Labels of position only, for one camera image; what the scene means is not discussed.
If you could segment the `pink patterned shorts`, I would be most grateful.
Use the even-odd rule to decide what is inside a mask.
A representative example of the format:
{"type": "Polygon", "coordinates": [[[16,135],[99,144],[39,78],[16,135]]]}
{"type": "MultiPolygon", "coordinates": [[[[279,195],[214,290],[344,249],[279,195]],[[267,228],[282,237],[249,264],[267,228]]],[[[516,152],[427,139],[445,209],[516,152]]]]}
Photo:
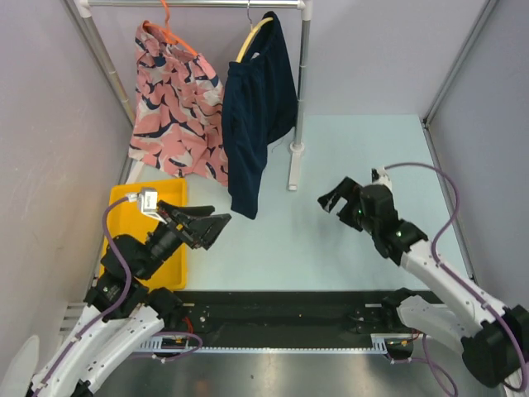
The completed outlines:
{"type": "Polygon", "coordinates": [[[136,30],[136,120],[128,155],[168,175],[228,182],[222,140],[224,87],[198,53],[166,42],[155,28],[136,30]]]}

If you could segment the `navy blue shorts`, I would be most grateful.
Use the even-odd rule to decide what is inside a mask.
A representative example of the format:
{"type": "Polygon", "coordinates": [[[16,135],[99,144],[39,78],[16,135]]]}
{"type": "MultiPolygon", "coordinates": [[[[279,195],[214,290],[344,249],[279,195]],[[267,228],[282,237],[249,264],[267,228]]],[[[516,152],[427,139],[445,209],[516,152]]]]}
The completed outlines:
{"type": "Polygon", "coordinates": [[[222,138],[228,161],[231,210],[249,219],[258,212],[268,145],[295,127],[297,92],[280,20],[275,12],[256,33],[241,61],[228,67],[222,138]]]}

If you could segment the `cream yellow hanger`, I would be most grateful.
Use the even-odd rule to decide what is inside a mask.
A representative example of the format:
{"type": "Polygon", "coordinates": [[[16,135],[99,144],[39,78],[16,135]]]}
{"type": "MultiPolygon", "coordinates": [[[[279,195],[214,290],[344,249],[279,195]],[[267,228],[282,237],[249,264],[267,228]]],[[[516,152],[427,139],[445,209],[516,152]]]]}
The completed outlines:
{"type": "Polygon", "coordinates": [[[271,21],[274,20],[272,17],[265,17],[265,18],[261,19],[258,23],[254,24],[252,19],[251,19],[251,17],[250,17],[250,4],[251,4],[251,0],[248,0],[247,4],[246,4],[246,16],[247,16],[247,19],[248,19],[248,21],[250,23],[250,32],[247,35],[247,37],[245,38],[243,44],[241,45],[241,48],[239,49],[239,52],[238,52],[238,54],[236,56],[236,59],[235,59],[236,63],[240,63],[243,60],[243,58],[244,58],[246,52],[248,51],[251,43],[255,39],[255,36],[260,32],[262,27],[265,24],[270,23],[271,21]]]}

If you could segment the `orange hanger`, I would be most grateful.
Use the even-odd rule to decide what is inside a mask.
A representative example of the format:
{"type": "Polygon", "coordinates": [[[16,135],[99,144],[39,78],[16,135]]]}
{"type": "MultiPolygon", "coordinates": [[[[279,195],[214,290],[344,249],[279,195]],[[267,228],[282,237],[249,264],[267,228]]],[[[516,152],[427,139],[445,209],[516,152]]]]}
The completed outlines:
{"type": "Polygon", "coordinates": [[[172,32],[170,28],[170,24],[169,24],[169,20],[170,20],[169,4],[165,0],[160,0],[160,4],[164,8],[164,12],[165,12],[164,26],[154,24],[153,22],[145,21],[143,22],[143,27],[158,29],[163,34],[168,44],[181,45],[192,56],[197,56],[198,53],[193,47],[191,47],[187,42],[185,42],[183,39],[181,39],[180,37],[178,37],[172,32]]]}

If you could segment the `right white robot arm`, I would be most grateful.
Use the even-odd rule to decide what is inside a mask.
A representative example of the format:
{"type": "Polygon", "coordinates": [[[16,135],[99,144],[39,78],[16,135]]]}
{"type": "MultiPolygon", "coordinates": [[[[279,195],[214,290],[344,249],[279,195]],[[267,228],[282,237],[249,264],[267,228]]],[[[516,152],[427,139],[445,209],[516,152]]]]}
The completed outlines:
{"type": "Polygon", "coordinates": [[[401,300],[381,311],[382,324],[389,331],[407,327],[424,332],[460,354],[469,373],[489,388],[515,372],[522,375],[520,390],[527,388],[527,310],[521,305],[509,308],[434,254],[427,235],[398,215],[387,176],[377,175],[366,186],[345,177],[317,201],[326,212],[343,201],[337,213],[340,221],[367,232],[383,258],[417,277],[443,303],[436,307],[417,294],[399,290],[401,300]]]}

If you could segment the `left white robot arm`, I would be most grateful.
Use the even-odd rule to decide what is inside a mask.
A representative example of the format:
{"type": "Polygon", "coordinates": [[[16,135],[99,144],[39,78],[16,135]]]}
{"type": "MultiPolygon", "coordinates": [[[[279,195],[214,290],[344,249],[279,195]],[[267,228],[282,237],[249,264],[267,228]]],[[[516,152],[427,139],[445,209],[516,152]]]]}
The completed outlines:
{"type": "Polygon", "coordinates": [[[156,228],[144,242],[112,236],[102,223],[107,250],[103,274],[85,297],[73,330],[53,358],[32,376],[29,396],[92,396],[109,375],[158,332],[176,329],[187,316],[182,300],[148,280],[181,246],[209,249],[231,221],[213,206],[179,207],[163,200],[138,202],[156,228]]]}

